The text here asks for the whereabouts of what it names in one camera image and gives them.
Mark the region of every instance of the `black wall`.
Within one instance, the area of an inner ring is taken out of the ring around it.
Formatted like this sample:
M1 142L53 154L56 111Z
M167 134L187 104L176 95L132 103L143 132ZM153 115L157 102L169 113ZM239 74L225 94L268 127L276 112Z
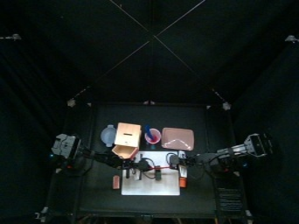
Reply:
M233 104L237 141L256 132L272 135L273 155L245 172L247 199L260 223L297 223L299 45L285 46Z
M1 223L44 207L51 181L49 148L65 117L67 102L52 90L33 60L31 49L13 42L0 43Z

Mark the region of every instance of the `black enclosure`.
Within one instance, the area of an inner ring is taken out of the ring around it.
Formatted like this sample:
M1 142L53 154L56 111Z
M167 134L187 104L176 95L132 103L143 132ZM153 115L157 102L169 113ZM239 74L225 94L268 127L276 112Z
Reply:
M103 164L84 178L52 175L60 133L103 151L109 123L151 122L192 129L193 153L267 132L273 154L249 159L227 185L240 189L255 223L297 223L297 21L295 0L1 1L0 222L40 223L47 203L69 217L212 221L223 183L208 176L189 181L179 207L175 198L100 191L119 174Z

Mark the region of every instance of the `black floor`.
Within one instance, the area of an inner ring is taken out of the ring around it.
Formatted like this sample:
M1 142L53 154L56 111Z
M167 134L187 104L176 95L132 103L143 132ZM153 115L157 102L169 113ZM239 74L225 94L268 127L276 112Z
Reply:
M92 105L92 107L71 108L64 132L65 134L76 133L92 150L104 152L111 149L100 141L100 132L108 124L116 127L117 123L135 123L143 127L149 124L159 130L165 127L192 130L195 144L193 151L188 151L189 155L215 152L235 145L229 113L216 107ZM140 151L149 150L148 147L141 137ZM157 145L156 150L163 150L161 146ZM201 176L201 171L196 167L188 170L188 186L181 189L180 196L123 196L120 190L112 190L113 175L121 176L121 171L95 162L81 185L75 186L73 180L63 180L63 182L69 181L69 184L63 183L63 187L53 187L56 190L49 197L53 210L59 209L67 213L77 209L77 214L92 213L109 217L113 215L132 217L157 215L164 218L215 217L215 192L211 177ZM73 198L72 205L64 203L63 197Z

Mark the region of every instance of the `small object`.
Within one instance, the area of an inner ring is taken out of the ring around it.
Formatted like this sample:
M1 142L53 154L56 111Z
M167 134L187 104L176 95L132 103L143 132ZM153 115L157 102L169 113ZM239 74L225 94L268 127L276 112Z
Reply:
M153 168L153 178L155 178L155 180L161 180L163 179L161 166L160 165L157 165Z
M120 177L117 175L113 176L113 189L119 189L120 188L120 184L119 184L119 181L120 180Z
M180 187L185 187L187 186L187 178L180 177Z
M68 104L68 107L73 108L76 106L76 101L71 99L68 100L67 104Z
M179 171L181 178L187 178L187 167L184 165L179 165Z
M100 139L107 147L112 146L112 143L116 140L117 130L115 129L113 125L109 124L100 133Z

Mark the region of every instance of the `metal bracket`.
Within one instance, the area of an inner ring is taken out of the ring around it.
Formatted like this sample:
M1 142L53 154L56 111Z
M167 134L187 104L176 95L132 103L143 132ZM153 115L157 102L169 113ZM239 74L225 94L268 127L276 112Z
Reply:
M45 222L45 216L48 213L48 207L44 207L40 213L35 213L36 214L36 220L40 220L41 222Z
M153 216L151 214L143 214L141 218L143 218L143 221L152 223Z

